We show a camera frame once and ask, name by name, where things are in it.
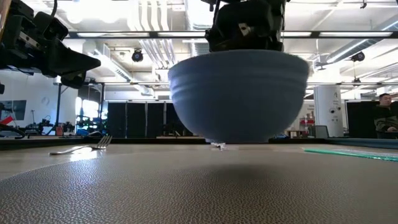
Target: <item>textured table surface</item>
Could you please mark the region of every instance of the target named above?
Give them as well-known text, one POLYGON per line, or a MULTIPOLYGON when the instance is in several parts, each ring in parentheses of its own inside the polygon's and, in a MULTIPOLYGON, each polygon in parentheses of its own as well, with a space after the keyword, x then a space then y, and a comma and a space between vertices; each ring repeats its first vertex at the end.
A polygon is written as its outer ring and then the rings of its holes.
POLYGON ((398 163, 289 147, 43 167, 0 181, 0 223, 397 223, 398 163))

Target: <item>security camera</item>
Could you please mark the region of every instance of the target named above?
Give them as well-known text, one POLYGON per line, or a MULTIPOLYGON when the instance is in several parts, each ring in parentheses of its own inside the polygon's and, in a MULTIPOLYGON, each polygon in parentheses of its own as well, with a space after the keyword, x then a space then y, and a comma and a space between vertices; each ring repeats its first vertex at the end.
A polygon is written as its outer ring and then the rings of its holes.
POLYGON ((144 56, 142 56, 141 49, 134 49, 134 53, 132 54, 131 59, 133 62, 142 61, 142 59, 144 59, 144 56))
POLYGON ((362 52, 351 57, 351 60, 353 62, 362 62, 364 59, 365 59, 365 54, 362 52))

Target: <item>green ruler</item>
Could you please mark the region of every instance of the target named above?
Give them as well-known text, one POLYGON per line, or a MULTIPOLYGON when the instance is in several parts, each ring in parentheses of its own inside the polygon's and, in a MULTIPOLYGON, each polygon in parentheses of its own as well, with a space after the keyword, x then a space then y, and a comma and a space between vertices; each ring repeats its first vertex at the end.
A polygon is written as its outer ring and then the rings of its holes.
POLYGON ((319 148, 304 148, 304 151, 398 162, 398 152, 397 154, 394 154, 394 153, 366 152, 366 151, 351 150, 351 149, 319 149, 319 148))

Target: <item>blue bowl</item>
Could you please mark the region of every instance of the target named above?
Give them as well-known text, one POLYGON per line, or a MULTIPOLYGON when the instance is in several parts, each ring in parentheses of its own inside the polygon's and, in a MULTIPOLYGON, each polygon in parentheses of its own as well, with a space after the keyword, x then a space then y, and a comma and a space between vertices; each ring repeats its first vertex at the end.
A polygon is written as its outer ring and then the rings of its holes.
POLYGON ((181 122, 216 142, 266 142, 297 117, 306 61, 271 50, 230 50, 186 59, 169 71, 181 122))

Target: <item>fork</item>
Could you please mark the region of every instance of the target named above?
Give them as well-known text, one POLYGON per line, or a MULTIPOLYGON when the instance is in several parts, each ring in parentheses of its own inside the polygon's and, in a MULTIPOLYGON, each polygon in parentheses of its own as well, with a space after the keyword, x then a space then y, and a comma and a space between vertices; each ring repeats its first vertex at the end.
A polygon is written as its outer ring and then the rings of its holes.
POLYGON ((83 149, 85 147, 89 147, 91 148, 91 150, 99 150, 99 149, 106 149, 106 147, 111 143, 112 140, 112 136, 104 136, 101 138, 101 140, 99 140, 99 143, 93 147, 93 146, 81 146, 78 148, 72 148, 72 149, 68 149, 65 151, 61 151, 61 152, 50 152, 49 155, 50 156, 58 156, 58 155, 65 155, 71 152, 75 152, 76 150, 79 149, 83 149))

